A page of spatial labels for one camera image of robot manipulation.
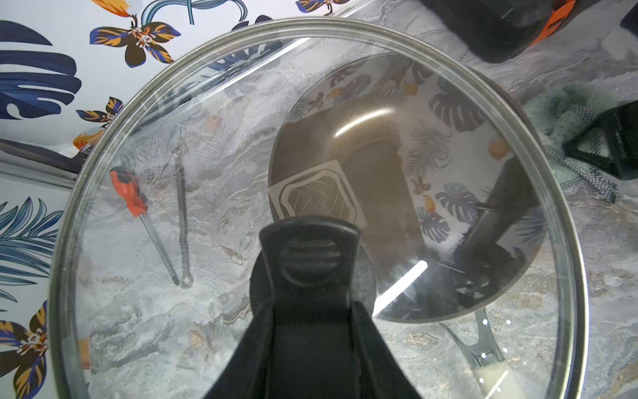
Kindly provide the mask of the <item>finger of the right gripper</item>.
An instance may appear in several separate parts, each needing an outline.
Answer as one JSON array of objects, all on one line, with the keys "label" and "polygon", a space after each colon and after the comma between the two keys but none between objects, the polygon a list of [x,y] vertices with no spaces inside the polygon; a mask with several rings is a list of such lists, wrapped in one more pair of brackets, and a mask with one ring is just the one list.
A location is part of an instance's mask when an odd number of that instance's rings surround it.
[{"label": "finger of the right gripper", "polygon": [[563,144],[565,155],[620,181],[637,179],[637,101],[604,111]]}]

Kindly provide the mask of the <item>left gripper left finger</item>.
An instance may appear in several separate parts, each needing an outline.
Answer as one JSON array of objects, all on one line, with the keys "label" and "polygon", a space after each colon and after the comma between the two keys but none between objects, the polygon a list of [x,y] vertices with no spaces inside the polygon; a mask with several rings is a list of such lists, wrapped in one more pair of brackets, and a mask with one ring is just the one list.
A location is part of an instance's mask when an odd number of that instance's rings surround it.
[{"label": "left gripper left finger", "polygon": [[266,303],[254,315],[228,365],[204,396],[206,399],[267,397],[273,326],[272,304]]}]

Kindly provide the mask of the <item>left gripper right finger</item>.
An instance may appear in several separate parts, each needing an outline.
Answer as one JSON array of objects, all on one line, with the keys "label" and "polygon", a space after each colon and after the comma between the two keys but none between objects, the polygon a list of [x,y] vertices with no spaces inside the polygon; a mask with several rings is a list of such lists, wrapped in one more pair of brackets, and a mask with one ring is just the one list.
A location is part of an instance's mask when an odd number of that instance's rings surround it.
[{"label": "left gripper right finger", "polygon": [[359,398],[420,398],[361,302],[352,304],[352,342]]}]

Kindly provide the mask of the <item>glass pot lid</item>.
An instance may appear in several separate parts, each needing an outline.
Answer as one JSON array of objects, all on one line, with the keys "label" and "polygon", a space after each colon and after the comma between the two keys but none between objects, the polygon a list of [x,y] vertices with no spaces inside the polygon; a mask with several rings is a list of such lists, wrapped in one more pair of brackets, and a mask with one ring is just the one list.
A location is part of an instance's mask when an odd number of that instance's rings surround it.
[{"label": "glass pot lid", "polygon": [[342,18],[168,66],[84,164],[53,260],[63,398],[577,398],[578,237],[490,79]]}]

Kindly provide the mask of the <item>black tool case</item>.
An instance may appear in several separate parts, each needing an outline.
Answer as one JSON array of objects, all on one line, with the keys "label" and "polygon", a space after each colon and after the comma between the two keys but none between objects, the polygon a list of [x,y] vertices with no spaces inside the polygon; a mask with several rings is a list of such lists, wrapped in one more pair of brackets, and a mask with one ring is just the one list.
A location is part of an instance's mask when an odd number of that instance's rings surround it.
[{"label": "black tool case", "polygon": [[470,51],[503,63],[553,36],[598,0],[425,0]]}]

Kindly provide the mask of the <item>orange handled screwdriver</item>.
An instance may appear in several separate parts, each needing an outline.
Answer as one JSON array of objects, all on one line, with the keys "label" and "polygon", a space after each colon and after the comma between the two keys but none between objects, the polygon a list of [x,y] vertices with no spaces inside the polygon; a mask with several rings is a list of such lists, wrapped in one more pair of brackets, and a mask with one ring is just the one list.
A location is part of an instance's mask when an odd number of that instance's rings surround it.
[{"label": "orange handled screwdriver", "polygon": [[135,174],[124,167],[115,166],[111,168],[109,175],[116,193],[126,202],[128,211],[141,221],[147,234],[149,234],[151,242],[154,244],[174,285],[179,286],[179,278],[177,277],[174,266],[170,262],[164,244],[161,242],[147,215],[148,209],[146,201],[141,194]]}]

